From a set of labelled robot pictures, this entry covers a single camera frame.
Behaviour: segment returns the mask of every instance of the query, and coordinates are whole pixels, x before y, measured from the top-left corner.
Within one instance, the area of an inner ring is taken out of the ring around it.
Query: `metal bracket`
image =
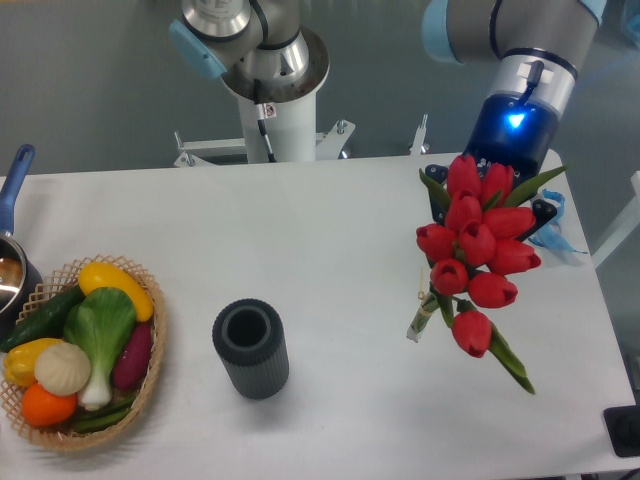
[[[609,258],[609,255],[640,225],[640,172],[631,177],[631,183],[636,196],[622,209],[596,243],[598,248],[591,256],[595,268]]]
[[[339,120],[327,133],[320,144],[316,145],[316,160],[336,160],[341,158],[347,140],[356,129],[354,123]]]
[[[349,140],[356,126],[346,120],[338,121],[329,133],[316,134],[316,160],[337,160],[345,158],[344,145]],[[174,132],[176,147],[180,156],[173,163],[174,166],[203,167],[215,166],[214,163],[203,160],[202,157],[223,157],[246,154],[244,138],[227,140],[207,140],[200,142],[182,142],[180,134]]]
[[[422,123],[416,129],[416,133],[413,137],[413,143],[411,148],[409,149],[409,155],[412,157],[418,157],[420,155],[425,155],[429,153],[429,144],[424,143],[424,138],[427,135],[427,119],[429,118],[428,114],[424,114],[422,117]]]

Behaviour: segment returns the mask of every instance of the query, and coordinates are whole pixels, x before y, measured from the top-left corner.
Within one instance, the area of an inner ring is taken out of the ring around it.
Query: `yellow bell pepper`
[[[9,350],[4,357],[4,378],[20,387],[30,387],[36,383],[33,371],[36,360],[51,345],[62,343],[59,338],[40,338]]]

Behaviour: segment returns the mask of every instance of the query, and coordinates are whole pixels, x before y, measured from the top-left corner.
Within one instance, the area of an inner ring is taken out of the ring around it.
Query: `green leaf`
[[[507,370],[507,372],[509,372],[509,375],[511,375],[511,377],[518,382],[518,384],[524,388],[527,392],[529,392],[531,395],[535,395],[536,394],[536,390],[535,388],[533,388],[533,385],[531,384],[531,382],[529,381],[529,379],[527,377],[519,377],[518,375],[514,374],[511,370],[509,370],[509,368],[502,363],[502,361],[500,359],[498,359],[498,361],[502,364],[502,366]]]
[[[446,213],[451,205],[451,197],[449,196],[449,193],[442,185],[424,173],[422,169],[420,169],[420,180],[422,180],[422,183],[424,183],[429,190],[429,195],[433,201],[436,202],[442,211]]]
[[[551,180],[554,177],[557,177],[562,172],[564,172],[567,167],[562,166],[558,168],[554,168],[553,170],[549,170],[548,172],[540,173],[533,178],[530,178],[522,185],[517,187],[511,192],[511,195],[507,197],[504,201],[504,207],[518,207],[527,200],[527,198],[535,195],[538,192],[538,189]]]
[[[500,201],[501,196],[502,196],[502,190],[498,190],[496,193],[494,193],[491,196],[489,200],[485,202],[485,204],[482,206],[482,211],[486,212],[487,210],[491,210],[493,207],[495,207]]]
[[[73,310],[64,326],[64,339],[79,346],[91,362],[91,380],[109,375],[136,323],[136,310],[126,293],[117,288],[98,288]]]
[[[444,319],[444,323],[447,324],[447,327],[453,327],[453,300],[451,297],[447,297],[445,295],[441,295],[438,291],[431,286],[429,291],[438,299],[438,305],[440,305],[440,310],[442,310],[442,318]]]
[[[511,351],[509,344],[498,331],[498,327],[491,322],[491,345],[489,351],[505,365],[505,368],[513,374],[526,378],[527,371],[518,357]]]
[[[527,378],[527,371],[524,365],[520,359],[516,357],[515,353],[511,351],[509,344],[493,322],[491,322],[491,345],[489,346],[489,351],[522,388],[532,395],[536,393],[533,385]]]
[[[67,321],[66,321],[65,325],[67,323],[71,324],[71,323],[74,323],[76,321],[76,316],[78,315],[78,310],[80,310],[80,305],[82,305],[82,304],[79,303],[78,305],[73,307],[71,310],[69,310],[69,313],[67,314]]]

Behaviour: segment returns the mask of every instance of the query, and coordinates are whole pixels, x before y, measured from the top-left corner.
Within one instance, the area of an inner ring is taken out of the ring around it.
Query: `flower stem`
[[[420,307],[413,318],[413,322],[409,325],[407,338],[418,343],[420,335],[427,326],[431,315],[433,315],[433,312],[438,310],[438,308],[440,308],[438,305],[438,299],[432,293],[429,293],[420,303]]]

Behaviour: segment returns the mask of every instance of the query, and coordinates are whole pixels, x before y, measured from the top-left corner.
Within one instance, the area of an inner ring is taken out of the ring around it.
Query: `black cable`
[[[491,20],[489,21],[489,41],[491,42],[491,50],[498,60],[500,58],[500,49],[498,48],[498,40],[496,39],[496,22],[498,21],[498,11],[502,6],[502,0],[497,0],[493,5],[491,12]]]
[[[256,12],[256,16],[260,21],[260,26],[262,27],[262,41],[264,42],[269,36],[269,22],[267,21],[267,16],[264,14],[264,10],[262,10],[262,7],[257,0],[249,0],[249,3],[251,4],[253,11]]]
[[[253,103],[254,105],[260,105],[260,87],[262,83],[260,80],[253,81]],[[277,163],[276,156],[273,153],[273,148],[271,148],[271,141],[269,140],[269,135],[267,134],[267,126],[264,120],[258,118],[258,130],[260,131],[260,135],[262,136],[262,140],[264,141],[264,146],[267,149],[267,158],[269,159],[269,163]]]
[[[540,85],[540,79],[544,72],[544,63],[540,60],[536,60],[531,64],[531,70],[529,71],[529,77],[527,78],[527,89],[524,91],[520,99],[518,100],[518,107],[524,107],[529,101],[533,91]]]
[[[632,477],[635,477],[636,473],[640,473],[640,468],[627,472],[625,475],[620,477],[620,480],[630,480]]]

